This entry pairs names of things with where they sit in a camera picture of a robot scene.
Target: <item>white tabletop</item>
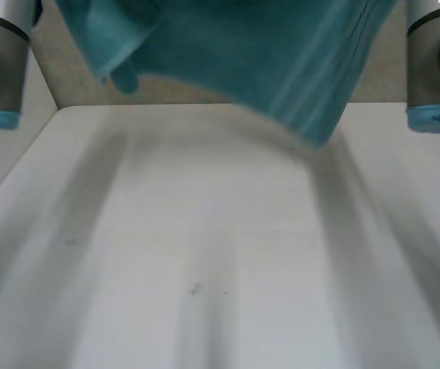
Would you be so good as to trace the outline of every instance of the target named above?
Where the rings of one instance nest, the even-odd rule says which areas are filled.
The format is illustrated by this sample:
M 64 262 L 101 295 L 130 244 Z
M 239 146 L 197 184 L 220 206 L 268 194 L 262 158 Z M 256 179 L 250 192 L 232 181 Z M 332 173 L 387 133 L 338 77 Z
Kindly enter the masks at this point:
M 440 367 L 440 136 L 60 111 L 0 186 L 0 369 Z

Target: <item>teal towel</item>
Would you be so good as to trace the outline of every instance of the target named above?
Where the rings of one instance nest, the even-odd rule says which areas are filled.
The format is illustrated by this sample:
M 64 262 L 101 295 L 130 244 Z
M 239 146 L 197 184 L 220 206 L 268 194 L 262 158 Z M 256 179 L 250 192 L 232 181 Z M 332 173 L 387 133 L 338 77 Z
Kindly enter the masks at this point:
M 396 0 L 57 0 L 88 67 L 211 88 L 312 145 L 329 140 Z

